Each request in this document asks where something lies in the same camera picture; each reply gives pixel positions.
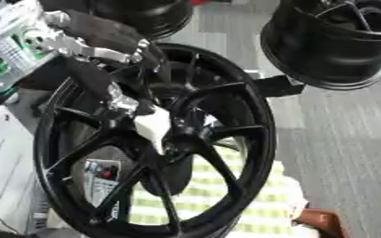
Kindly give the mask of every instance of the black wheel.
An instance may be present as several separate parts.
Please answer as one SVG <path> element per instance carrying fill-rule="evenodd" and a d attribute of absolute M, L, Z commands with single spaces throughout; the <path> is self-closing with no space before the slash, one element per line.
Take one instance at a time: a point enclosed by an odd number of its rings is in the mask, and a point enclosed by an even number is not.
<path fill-rule="evenodd" d="M 40 184 L 57 213 L 90 237 L 223 237 L 269 175 L 275 125 L 268 103 L 248 74 L 227 59 L 196 47 L 162 44 L 160 48 L 171 61 L 172 84 L 162 83 L 139 67 L 114 75 L 126 91 L 137 92 L 144 85 L 149 89 L 146 95 L 170 111 L 172 129 L 164 138 L 164 156 L 136 133 L 129 118 L 108 112 L 72 80 L 52 97 L 38 126 L 34 161 Z M 80 132 L 80 127 L 88 133 Z M 77 145 L 68 146 L 72 142 L 68 135 L 79 138 Z M 240 148 L 240 175 L 231 171 L 214 147 L 223 139 L 235 141 Z M 122 151 L 127 162 L 118 185 L 99 205 L 92 205 L 79 189 L 76 170 L 83 169 L 78 164 L 86 156 L 105 146 Z M 172 196 L 188 186 L 195 154 L 218 172 L 227 189 L 203 213 L 183 219 Z M 129 209 L 124 209 L 127 214 L 122 218 L 112 216 L 114 205 L 126 204 L 137 183 L 160 197 L 166 224 L 132 224 Z"/>

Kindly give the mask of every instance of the silver clamp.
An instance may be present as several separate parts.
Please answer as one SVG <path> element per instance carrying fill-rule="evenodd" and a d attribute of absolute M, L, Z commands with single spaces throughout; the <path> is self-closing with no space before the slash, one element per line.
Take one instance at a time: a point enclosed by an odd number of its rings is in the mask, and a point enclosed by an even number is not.
<path fill-rule="evenodd" d="M 71 18 L 62 11 L 54 11 L 45 13 L 45 20 L 52 26 L 64 28 L 69 25 Z M 53 28 L 47 31 L 28 31 L 24 34 L 24 39 L 26 42 L 31 42 L 30 47 L 37 51 L 57 50 L 66 57 L 74 57 L 78 60 L 101 58 L 121 63 L 141 62 L 143 60 L 141 49 L 150 44 L 147 40 L 140 41 L 138 50 L 133 55 L 129 55 L 108 48 L 88 46 L 84 39 L 70 37 L 64 31 Z"/>
<path fill-rule="evenodd" d="M 62 30 L 51 30 L 49 33 L 33 30 L 24 34 L 25 41 L 32 42 L 31 47 L 41 50 L 57 50 L 66 57 L 75 57 L 78 60 L 101 58 L 129 63 L 132 57 L 128 54 L 101 47 L 91 47 L 81 38 L 73 38 Z"/>

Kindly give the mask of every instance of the floor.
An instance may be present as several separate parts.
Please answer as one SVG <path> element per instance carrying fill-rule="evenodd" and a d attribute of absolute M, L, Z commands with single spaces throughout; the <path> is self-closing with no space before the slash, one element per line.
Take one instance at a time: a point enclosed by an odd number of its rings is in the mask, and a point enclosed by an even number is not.
<path fill-rule="evenodd" d="M 208 48 L 247 70 L 278 74 L 258 38 L 277 2 L 197 8 L 190 25 L 165 41 Z M 36 96 L 23 96 L 17 114 L 33 130 L 27 102 Z M 381 81 L 352 92 L 307 87 L 270 104 L 278 126 L 276 159 L 300 180 L 311 206 L 336 211 L 351 237 L 381 238 Z"/>

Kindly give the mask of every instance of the brown object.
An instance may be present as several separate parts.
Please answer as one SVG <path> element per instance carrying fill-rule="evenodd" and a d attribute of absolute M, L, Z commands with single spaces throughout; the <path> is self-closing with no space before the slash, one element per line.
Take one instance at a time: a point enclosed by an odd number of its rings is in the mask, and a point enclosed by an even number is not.
<path fill-rule="evenodd" d="M 322 238 L 348 238 L 338 215 L 330 211 L 305 209 L 295 221 L 316 228 Z"/>

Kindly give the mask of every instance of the yellow striped cloth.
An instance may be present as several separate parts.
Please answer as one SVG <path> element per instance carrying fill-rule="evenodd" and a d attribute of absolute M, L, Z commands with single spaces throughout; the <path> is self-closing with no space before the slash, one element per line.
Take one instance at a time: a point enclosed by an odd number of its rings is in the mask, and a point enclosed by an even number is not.
<path fill-rule="evenodd" d="M 243 169 L 239 152 L 216 147 L 238 178 Z M 275 162 L 269 179 L 255 201 L 245 209 L 229 237 L 292 237 L 292 218 L 303 209 L 306 200 L 298 182 L 283 175 L 283 165 Z M 173 200 L 180 218 L 193 218 L 219 202 L 227 193 L 227 185 L 217 171 L 203 158 L 195 157 L 189 186 Z M 167 223 L 159 197 L 137 185 L 133 195 L 130 222 L 141 225 Z"/>

